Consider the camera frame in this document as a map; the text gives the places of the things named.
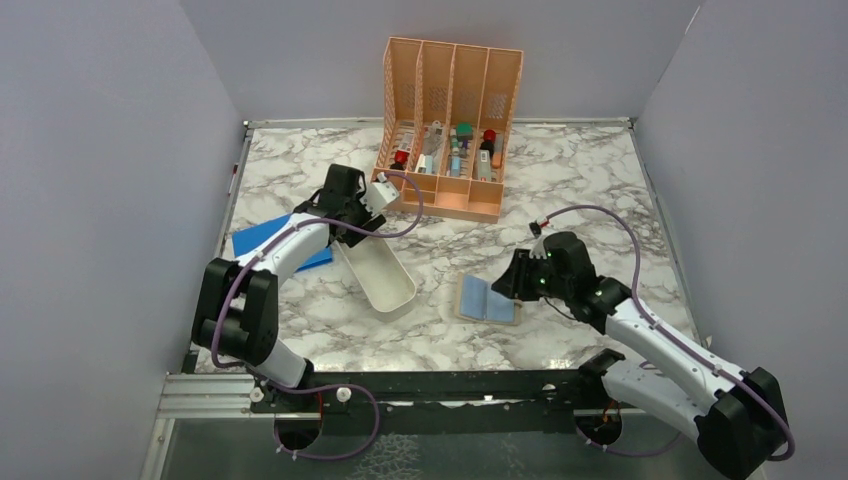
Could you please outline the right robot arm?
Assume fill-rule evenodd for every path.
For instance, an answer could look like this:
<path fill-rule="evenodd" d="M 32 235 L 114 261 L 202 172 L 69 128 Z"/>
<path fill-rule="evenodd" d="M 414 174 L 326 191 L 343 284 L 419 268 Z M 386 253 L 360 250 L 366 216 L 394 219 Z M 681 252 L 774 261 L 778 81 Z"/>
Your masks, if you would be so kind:
<path fill-rule="evenodd" d="M 655 374 L 606 350 L 581 366 L 579 398 L 633 405 L 693 441 L 728 479 L 746 479 L 790 440 L 782 391 L 768 370 L 745 370 L 663 322 L 619 280 L 597 274 L 572 232 L 517 249 L 494 292 L 520 302 L 561 300 L 577 321 L 628 346 Z"/>

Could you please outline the beige card holder wallet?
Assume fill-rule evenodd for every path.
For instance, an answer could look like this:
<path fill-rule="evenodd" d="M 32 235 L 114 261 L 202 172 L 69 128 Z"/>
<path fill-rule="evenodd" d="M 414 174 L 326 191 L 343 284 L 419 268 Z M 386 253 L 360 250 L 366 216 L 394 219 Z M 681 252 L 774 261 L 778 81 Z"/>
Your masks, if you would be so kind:
<path fill-rule="evenodd" d="M 491 289 L 486 280 L 460 273 L 454 301 L 454 314 L 462 320 L 502 326 L 517 325 L 522 305 Z"/>

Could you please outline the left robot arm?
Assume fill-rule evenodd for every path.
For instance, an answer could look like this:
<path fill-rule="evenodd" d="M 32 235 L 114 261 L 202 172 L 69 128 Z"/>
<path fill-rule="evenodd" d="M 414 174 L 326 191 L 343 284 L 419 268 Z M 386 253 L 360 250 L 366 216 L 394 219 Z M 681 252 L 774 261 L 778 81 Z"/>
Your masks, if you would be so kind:
<path fill-rule="evenodd" d="M 368 182 L 359 169 L 331 165 L 323 186 L 294 208 L 282 228 L 235 260 L 207 264 L 192 342 L 208 349 L 218 367 L 227 356 L 275 382 L 288 409 L 309 406 L 313 365 L 278 338 L 279 287 L 333 243 L 353 247 L 377 231 L 385 222 L 383 210 L 398 197 L 385 175 Z"/>

